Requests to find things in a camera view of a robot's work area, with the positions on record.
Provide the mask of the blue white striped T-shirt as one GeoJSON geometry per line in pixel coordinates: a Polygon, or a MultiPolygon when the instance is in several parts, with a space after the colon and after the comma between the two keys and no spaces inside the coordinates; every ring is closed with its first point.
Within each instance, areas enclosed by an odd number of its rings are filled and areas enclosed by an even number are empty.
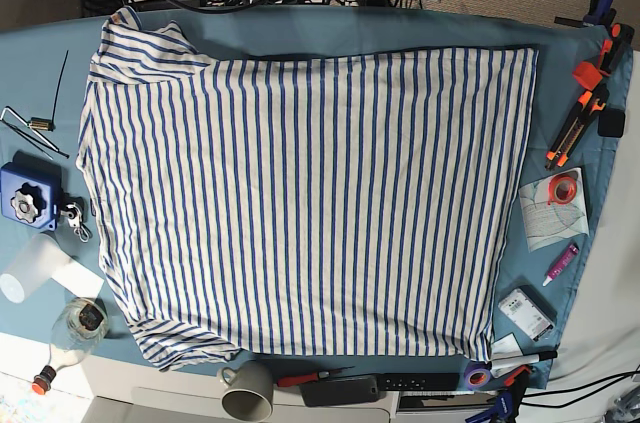
{"type": "Polygon", "coordinates": [[[76,164],[143,357],[488,360],[537,60],[219,60],[176,24],[111,16],[76,164]]]}

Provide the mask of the black smartphone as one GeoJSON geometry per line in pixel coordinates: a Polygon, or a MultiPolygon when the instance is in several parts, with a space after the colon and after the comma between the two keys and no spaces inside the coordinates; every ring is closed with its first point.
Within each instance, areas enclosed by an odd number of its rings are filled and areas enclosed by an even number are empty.
{"type": "Polygon", "coordinates": [[[299,390],[307,407],[329,407],[377,402],[375,375],[361,375],[304,383],[299,390]]]}

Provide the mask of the leaf pattern paper card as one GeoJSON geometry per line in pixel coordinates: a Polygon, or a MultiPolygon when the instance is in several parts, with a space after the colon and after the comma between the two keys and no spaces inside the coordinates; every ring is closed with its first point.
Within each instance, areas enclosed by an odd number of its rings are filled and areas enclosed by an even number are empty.
{"type": "Polygon", "coordinates": [[[589,233],[582,169],[575,167],[559,174],[568,172],[576,173],[578,185],[576,197],[569,204],[547,204],[548,184],[552,176],[519,189],[525,237],[530,252],[589,233]]]}

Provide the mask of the black remote control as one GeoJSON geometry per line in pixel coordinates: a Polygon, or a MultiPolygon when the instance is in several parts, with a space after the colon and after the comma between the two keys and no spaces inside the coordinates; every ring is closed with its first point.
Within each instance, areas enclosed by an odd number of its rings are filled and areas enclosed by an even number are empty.
{"type": "Polygon", "coordinates": [[[381,391],[452,392],[458,387],[458,373],[383,373],[376,376],[381,391]]]}

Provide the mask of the white boxed hard drive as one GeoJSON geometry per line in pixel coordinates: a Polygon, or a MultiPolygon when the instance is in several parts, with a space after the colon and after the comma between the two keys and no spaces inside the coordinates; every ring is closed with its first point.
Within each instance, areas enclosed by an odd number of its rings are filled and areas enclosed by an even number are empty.
{"type": "Polygon", "coordinates": [[[554,329],[552,320],[521,288],[505,296],[498,303],[498,309],[533,341],[554,329]]]}

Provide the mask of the purple tape roll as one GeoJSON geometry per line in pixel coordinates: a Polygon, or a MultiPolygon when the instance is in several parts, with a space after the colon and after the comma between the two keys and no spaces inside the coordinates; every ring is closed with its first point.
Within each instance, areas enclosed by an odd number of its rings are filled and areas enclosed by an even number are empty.
{"type": "Polygon", "coordinates": [[[484,388],[493,378],[489,362],[470,362],[463,374],[464,385],[469,391],[484,388]]]}

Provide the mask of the white paper tag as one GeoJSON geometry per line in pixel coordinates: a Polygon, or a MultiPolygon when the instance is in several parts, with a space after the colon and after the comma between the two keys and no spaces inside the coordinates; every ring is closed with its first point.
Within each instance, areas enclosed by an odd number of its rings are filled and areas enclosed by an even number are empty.
{"type": "Polygon", "coordinates": [[[510,333],[493,342],[491,346],[491,359],[512,358],[522,355],[522,350],[513,333],[510,333]]]}

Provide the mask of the black marker pen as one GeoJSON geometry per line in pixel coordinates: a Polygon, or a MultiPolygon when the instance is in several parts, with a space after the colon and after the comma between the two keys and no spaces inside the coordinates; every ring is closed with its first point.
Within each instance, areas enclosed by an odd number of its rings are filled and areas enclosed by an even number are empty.
{"type": "Polygon", "coordinates": [[[492,371],[498,371],[503,369],[510,369],[523,365],[531,365],[542,361],[553,360],[558,357],[556,350],[542,351],[529,355],[521,355],[510,358],[501,358],[492,360],[490,363],[490,369],[492,371]]]}

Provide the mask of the clear glass bottle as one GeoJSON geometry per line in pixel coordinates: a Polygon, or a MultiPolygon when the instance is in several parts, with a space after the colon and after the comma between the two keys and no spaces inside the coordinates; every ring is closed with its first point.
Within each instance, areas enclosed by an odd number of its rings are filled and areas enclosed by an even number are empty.
{"type": "Polygon", "coordinates": [[[34,376],[32,390],[45,395],[58,373],[91,355],[108,332],[108,317],[94,300],[76,297],[63,309],[52,330],[49,360],[34,376]]]}

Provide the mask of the black zip tie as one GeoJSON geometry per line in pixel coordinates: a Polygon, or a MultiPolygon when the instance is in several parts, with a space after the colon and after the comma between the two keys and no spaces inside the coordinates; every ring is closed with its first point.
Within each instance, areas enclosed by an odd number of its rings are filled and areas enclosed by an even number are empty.
{"type": "Polygon", "coordinates": [[[53,105],[52,105],[52,112],[51,112],[51,124],[55,127],[55,115],[56,115],[56,110],[57,110],[57,106],[58,106],[58,101],[59,101],[59,94],[60,94],[60,88],[61,88],[61,83],[62,83],[62,79],[64,76],[64,71],[66,68],[66,63],[68,61],[68,56],[69,56],[69,50],[67,49],[65,51],[65,55],[64,55],[64,59],[63,62],[61,64],[60,67],[60,71],[59,71],[59,75],[58,75],[58,79],[57,79],[57,83],[56,83],[56,90],[55,90],[55,95],[54,95],[54,100],[53,100],[53,105]]]}

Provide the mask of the clear plastic cup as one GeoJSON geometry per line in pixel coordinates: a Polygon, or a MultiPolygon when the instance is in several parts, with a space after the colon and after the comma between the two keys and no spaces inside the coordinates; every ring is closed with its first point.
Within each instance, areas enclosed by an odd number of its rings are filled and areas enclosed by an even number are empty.
{"type": "Polygon", "coordinates": [[[36,234],[1,272],[1,292],[10,302],[22,303],[72,262],[49,233],[36,234]]]}

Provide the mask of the blue spring clamp bottom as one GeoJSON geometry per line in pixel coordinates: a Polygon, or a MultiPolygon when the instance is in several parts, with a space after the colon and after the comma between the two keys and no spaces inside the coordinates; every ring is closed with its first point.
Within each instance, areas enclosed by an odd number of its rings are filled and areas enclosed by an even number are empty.
{"type": "Polygon", "coordinates": [[[505,389],[493,399],[492,405],[487,410],[466,418],[465,422],[515,422],[529,385],[531,373],[532,367],[530,365],[522,365],[511,372],[505,380],[505,389]]]}

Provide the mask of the blue spring clamp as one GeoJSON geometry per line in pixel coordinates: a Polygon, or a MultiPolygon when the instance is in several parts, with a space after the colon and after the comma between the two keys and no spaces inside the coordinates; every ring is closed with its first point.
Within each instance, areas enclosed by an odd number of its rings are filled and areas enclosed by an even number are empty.
{"type": "Polygon", "coordinates": [[[529,385],[531,373],[532,367],[530,365],[522,365],[511,372],[505,380],[505,389],[493,399],[492,405],[487,410],[466,418],[465,422],[515,422],[529,385]]]}
{"type": "Polygon", "coordinates": [[[556,16],[554,23],[573,28],[589,26],[604,26],[609,28],[615,17],[616,10],[612,7],[614,0],[590,0],[589,10],[581,20],[556,16]]]}

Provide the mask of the silver allen key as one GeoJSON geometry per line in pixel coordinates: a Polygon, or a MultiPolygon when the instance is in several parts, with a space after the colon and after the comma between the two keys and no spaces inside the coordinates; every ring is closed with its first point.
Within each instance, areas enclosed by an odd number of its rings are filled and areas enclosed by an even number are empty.
{"type": "Polygon", "coordinates": [[[28,121],[24,119],[18,112],[10,106],[5,106],[1,110],[1,123],[13,131],[20,138],[24,139],[30,145],[35,147],[48,159],[53,159],[53,154],[61,156],[65,159],[69,155],[63,152],[56,144],[45,136],[47,131],[34,131],[28,127],[28,121]]]}

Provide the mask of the blue spring clamp top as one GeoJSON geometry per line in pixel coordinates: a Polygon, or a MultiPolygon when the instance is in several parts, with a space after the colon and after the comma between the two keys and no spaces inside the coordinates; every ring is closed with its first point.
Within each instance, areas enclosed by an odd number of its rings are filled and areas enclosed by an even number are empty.
{"type": "Polygon", "coordinates": [[[589,26],[604,26],[609,28],[615,17],[616,10],[612,7],[614,0],[590,0],[589,10],[581,20],[556,16],[554,23],[573,28],[589,26]]]}

